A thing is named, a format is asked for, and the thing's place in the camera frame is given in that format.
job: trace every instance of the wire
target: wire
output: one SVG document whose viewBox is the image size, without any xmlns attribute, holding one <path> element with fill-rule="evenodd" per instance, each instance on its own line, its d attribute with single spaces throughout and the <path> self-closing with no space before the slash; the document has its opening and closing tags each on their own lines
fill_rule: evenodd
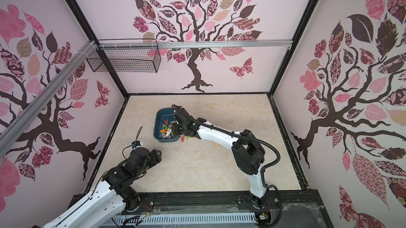
<svg viewBox="0 0 406 228">
<path fill-rule="evenodd" d="M 269 149 L 271 149 L 271 150 L 276 154 L 277 158 L 276 158 L 274 161 L 272 161 L 271 163 L 268 163 L 268 164 L 264 165 L 264 166 L 262 167 L 261 171 L 260 171 L 260 172 L 261 172 L 261 180 L 262 180 L 262 185 L 263 185 L 263 187 L 264 187 L 264 188 L 270 188 L 270 187 L 271 187 L 271 186 L 269 186 L 269 185 L 267 185 L 267 184 L 265 183 L 264 172 L 265 172 L 265 169 L 267 169 L 267 168 L 269 168 L 269 167 L 271 167 L 271 166 L 277 164 L 277 163 L 279 162 L 279 160 L 281 159 L 281 155 L 279 154 L 278 150 L 277 150 L 275 147 L 273 147 L 272 145 L 270 145 L 270 144 L 268 144 L 267 142 L 262 141 L 262 140 L 260 140 L 260 139 L 256 139 L 256 138 L 252 138 L 252 137 L 244 136 L 244 135 L 237 135 L 237 134 L 231 133 L 231 132 L 229 132 L 229 131 L 227 131 L 227 130 L 225 130 L 225 129 L 217 128 L 216 126 L 209 125 L 209 124 L 204 124 L 204 123 L 202 123 L 202 122 L 200 122 L 200 121 L 194 119 L 194 118 L 191 117 L 190 115 L 187 115 L 187 114 L 182 113 L 178 108 L 176 108 L 176 105 L 172 105 L 172 108 L 173 108 L 176 112 L 180 113 L 181 115 L 185 116 L 186 118 L 190 119 L 191 121 L 193 121 L 193 122 L 195 122 L 195 123 L 197 123 L 197 124 L 199 124 L 199 125 L 201 125 L 201 126 L 207 127 L 207 128 L 209 128 L 209 129 L 214 129 L 214 130 L 220 131 L 220 132 L 222 132 L 222 133 L 228 134 L 228 135 L 230 135 L 230 136 L 232 136 L 232 137 L 235 137 L 235 138 L 240 138 L 240 139 L 246 139 L 246 140 L 255 141 L 255 142 L 258 142 L 258 143 L 260 143 L 260 144 L 262 144 L 262 145 L 265 145 L 266 147 L 268 147 Z"/>
</svg>

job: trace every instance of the black cable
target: black cable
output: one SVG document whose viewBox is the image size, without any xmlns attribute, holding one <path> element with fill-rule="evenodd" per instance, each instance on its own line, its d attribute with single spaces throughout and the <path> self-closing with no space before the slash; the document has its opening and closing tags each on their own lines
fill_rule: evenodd
<svg viewBox="0 0 406 228">
<path fill-rule="evenodd" d="M 273 223 L 271 223 L 271 224 L 267 224 L 267 223 L 261 224 L 261 221 L 259 220 L 257 226 L 260 228 L 270 228 L 272 226 L 275 226 L 281 220 L 281 216 L 282 216 L 282 202 L 281 202 L 281 196 L 279 195 L 279 191 L 275 185 L 270 185 L 269 187 L 273 187 L 277 193 L 277 197 L 278 197 L 277 199 L 279 202 L 279 215 L 278 215 L 277 219 L 275 221 L 273 221 Z"/>
<path fill-rule="evenodd" d="M 267 168 L 269 168 L 269 167 L 271 167 L 271 166 L 277 164 L 277 163 L 279 162 L 279 160 L 281 159 L 281 155 L 279 154 L 278 150 L 277 150 L 275 147 L 273 147 L 272 145 L 270 145 L 270 144 L 268 144 L 267 142 L 262 141 L 262 140 L 260 140 L 260 139 L 256 139 L 256 138 L 252 138 L 252 137 L 244 136 L 244 135 L 237 135 L 237 134 L 231 133 L 231 132 L 229 132 L 229 131 L 227 131 L 227 130 L 217 128 L 217 127 L 215 127 L 215 126 L 213 126 L 213 125 L 204 124 L 204 123 L 202 123 L 202 122 L 200 122 L 200 121 L 194 119 L 194 118 L 191 117 L 190 115 L 187 115 L 187 114 L 182 113 L 179 109 L 176 108 L 176 105 L 172 105 L 172 108 L 173 108 L 176 112 L 180 113 L 181 115 L 185 116 L 186 118 L 190 119 L 191 121 L 193 121 L 193 122 L 195 122 L 195 123 L 197 123 L 197 124 L 199 124 L 199 125 L 201 125 L 201 126 L 207 127 L 207 128 L 209 128 L 209 129 L 214 129 L 214 130 L 220 131 L 220 132 L 222 132 L 222 133 L 228 134 L 228 135 L 230 135 L 230 136 L 232 136 L 232 137 L 235 137 L 235 138 L 241 138 L 241 139 L 256 141 L 256 142 L 258 142 L 258 143 L 260 143 L 260 144 L 262 144 L 262 145 L 265 145 L 265 146 L 268 147 L 269 149 L 271 149 L 271 150 L 276 154 L 277 158 L 276 158 L 274 161 L 272 161 L 271 163 L 268 163 L 268 164 L 264 165 L 264 166 L 262 167 L 261 171 L 260 171 L 260 172 L 261 172 L 262 185 L 263 185 L 265 188 L 270 188 L 270 187 L 271 187 L 271 186 L 268 186 L 268 185 L 265 183 L 264 172 L 265 172 L 265 169 L 267 169 Z"/>
</svg>

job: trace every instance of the ventilation grille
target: ventilation grille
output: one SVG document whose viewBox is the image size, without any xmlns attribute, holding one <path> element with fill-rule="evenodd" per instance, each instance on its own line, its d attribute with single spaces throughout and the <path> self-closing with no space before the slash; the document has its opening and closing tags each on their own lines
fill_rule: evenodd
<svg viewBox="0 0 406 228">
<path fill-rule="evenodd" d="M 134 215 L 115 216 L 114 221 L 122 225 L 126 219 Z M 134 219 L 128 224 L 134 224 L 141 220 Z M 213 213 L 213 214 L 176 214 L 176 215 L 152 215 L 139 225 L 172 225 L 172 224 L 230 224 L 230 223 L 255 223 L 254 213 Z M 104 223 L 104 226 L 116 226 L 111 219 Z"/>
</svg>

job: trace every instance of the pink wall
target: pink wall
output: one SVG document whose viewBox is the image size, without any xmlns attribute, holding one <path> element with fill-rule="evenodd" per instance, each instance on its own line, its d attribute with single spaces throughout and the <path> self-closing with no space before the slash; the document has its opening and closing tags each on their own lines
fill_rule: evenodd
<svg viewBox="0 0 406 228">
<path fill-rule="evenodd" d="M 276 101 L 334 227 L 404 227 L 406 0 L 321 0 Z"/>
<path fill-rule="evenodd" d="M 0 2 L 1 131 L 86 42 L 64 0 Z M 66 210 L 122 103 L 108 73 L 86 62 L 75 71 L 0 160 L 1 226 L 41 226 Z"/>
</svg>

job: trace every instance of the aluminum rail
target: aluminum rail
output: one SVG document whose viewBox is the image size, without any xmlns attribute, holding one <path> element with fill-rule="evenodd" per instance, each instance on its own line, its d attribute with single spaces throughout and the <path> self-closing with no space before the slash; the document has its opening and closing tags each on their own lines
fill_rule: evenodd
<svg viewBox="0 0 406 228">
<path fill-rule="evenodd" d="M 122 48 L 151 46 L 151 43 L 115 43 L 119 40 L 99 40 L 100 48 Z M 233 48 L 233 47 L 290 47 L 292 40 L 256 40 L 256 41 L 187 41 L 187 42 L 159 42 L 160 49 L 171 48 Z"/>
<path fill-rule="evenodd" d="M 80 64 L 95 50 L 94 41 L 88 41 L 78 53 L 66 64 L 65 67 L 51 80 L 50 83 L 33 99 L 23 112 L 8 126 L 0 136 L 0 158 L 17 141 L 18 137 L 33 122 L 50 99 L 58 92 L 60 87 L 68 80 Z"/>
</svg>

